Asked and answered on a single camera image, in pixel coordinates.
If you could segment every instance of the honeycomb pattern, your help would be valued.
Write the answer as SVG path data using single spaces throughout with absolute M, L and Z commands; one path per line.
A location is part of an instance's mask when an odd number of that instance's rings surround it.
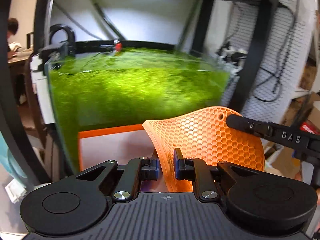
M 214 106 L 172 119 L 143 123 L 158 152 L 170 192 L 192 191 L 191 182 L 175 179 L 175 148 L 180 148 L 185 158 L 200 158 L 209 165 L 228 161 L 259 171 L 264 170 L 264 153 L 260 139 L 230 129 L 226 124 L 226 118 L 230 114 L 238 113 L 226 107 Z

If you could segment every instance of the aquarium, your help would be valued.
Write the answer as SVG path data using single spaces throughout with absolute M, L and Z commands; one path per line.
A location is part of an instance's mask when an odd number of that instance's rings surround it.
M 78 169 L 78 132 L 218 105 L 229 71 L 186 53 L 125 48 L 66 57 L 49 65 L 48 76 L 64 151 Z

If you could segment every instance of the silver bolt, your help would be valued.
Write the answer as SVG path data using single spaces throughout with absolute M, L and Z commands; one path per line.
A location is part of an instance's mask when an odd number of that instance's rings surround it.
M 116 199 L 126 199 L 130 197 L 130 193 L 126 191 L 118 191 L 114 194 Z
M 202 196 L 204 198 L 216 198 L 218 196 L 218 193 L 216 193 L 215 191 L 209 190 L 209 191 L 205 191 L 202 193 Z

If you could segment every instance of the hole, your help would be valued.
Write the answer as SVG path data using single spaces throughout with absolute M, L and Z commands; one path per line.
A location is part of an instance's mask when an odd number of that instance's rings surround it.
M 231 169 L 241 177 L 249 177 L 249 176 L 253 176 L 253 175 L 258 175 L 258 173 L 254 172 L 254 171 L 249 171 L 244 168 L 237 167 L 237 166 L 231 166 Z
M 78 177 L 76 177 L 76 179 L 94 181 L 103 172 L 105 168 L 105 166 L 100 166 L 92 171 L 88 171 L 82 175 L 79 175 Z

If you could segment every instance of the dark hair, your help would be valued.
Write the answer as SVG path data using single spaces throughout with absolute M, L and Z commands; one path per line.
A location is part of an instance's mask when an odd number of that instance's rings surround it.
M 19 23 L 16 18 L 9 18 L 8 19 L 8 31 L 11 32 L 13 35 L 16 35 L 19 28 Z

